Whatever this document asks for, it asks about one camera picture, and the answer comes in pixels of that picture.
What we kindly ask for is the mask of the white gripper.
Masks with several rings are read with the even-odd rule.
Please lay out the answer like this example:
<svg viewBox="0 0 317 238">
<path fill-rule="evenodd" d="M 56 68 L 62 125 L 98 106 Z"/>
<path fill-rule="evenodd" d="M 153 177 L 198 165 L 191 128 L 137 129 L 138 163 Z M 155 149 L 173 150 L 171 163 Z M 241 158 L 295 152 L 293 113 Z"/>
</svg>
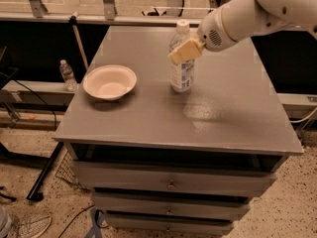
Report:
<svg viewBox="0 0 317 238">
<path fill-rule="evenodd" d="M 173 64 L 199 58 L 204 47 L 210 52 L 221 52 L 237 43 L 225 30 L 221 8 L 213 10 L 201 21 L 197 35 L 201 41 L 190 38 L 168 55 Z"/>
</svg>

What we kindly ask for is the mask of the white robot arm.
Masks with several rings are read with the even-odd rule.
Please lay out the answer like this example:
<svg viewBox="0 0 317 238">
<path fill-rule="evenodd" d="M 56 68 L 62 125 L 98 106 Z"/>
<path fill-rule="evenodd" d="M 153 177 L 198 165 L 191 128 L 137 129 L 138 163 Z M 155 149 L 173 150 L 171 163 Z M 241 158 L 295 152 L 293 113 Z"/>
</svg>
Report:
<svg viewBox="0 0 317 238">
<path fill-rule="evenodd" d="M 231 0 L 210 12 L 197 32 L 170 53 L 179 64 L 194 60 L 204 50 L 220 52 L 239 41 L 299 26 L 317 38 L 317 0 Z"/>
</svg>

